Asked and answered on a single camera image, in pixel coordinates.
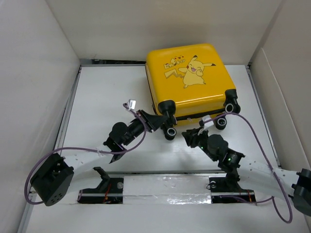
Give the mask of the yellow cartoon suitcase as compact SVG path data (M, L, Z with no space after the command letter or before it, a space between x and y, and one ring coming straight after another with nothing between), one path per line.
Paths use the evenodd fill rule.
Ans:
M226 128L223 113L239 113L236 87L216 49L196 44L153 50L145 70L157 115L168 116L161 126L167 140L176 125L198 122L208 115L218 130Z

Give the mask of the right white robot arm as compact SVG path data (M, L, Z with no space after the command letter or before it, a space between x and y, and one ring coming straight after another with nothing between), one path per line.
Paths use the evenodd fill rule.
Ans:
M200 129L182 133L190 148L200 148L218 167L227 173L225 187L235 191L239 187L259 191L275 198L289 198L299 212L311 214L311 172L300 172L269 167L266 163L248 159L244 154L229 148L221 135L208 135Z

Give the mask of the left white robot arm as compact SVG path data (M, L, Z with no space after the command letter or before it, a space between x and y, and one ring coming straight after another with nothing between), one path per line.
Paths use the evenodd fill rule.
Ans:
M130 124L117 122L113 125L108 138L95 148L58 148L42 157L31 169L24 186L24 197L29 204L35 202L29 199L29 187L32 187L41 198L41 203L52 206L58 203L67 193L77 190L73 179L79 174L95 170L99 176L93 178L92 188L97 192L104 192L108 188L109 176L102 168L105 163L113 163L121 159L126 153L135 150L142 141L132 148L126 146L138 136L146 136L155 132L169 120L168 114L151 115L143 110L134 112L134 119Z

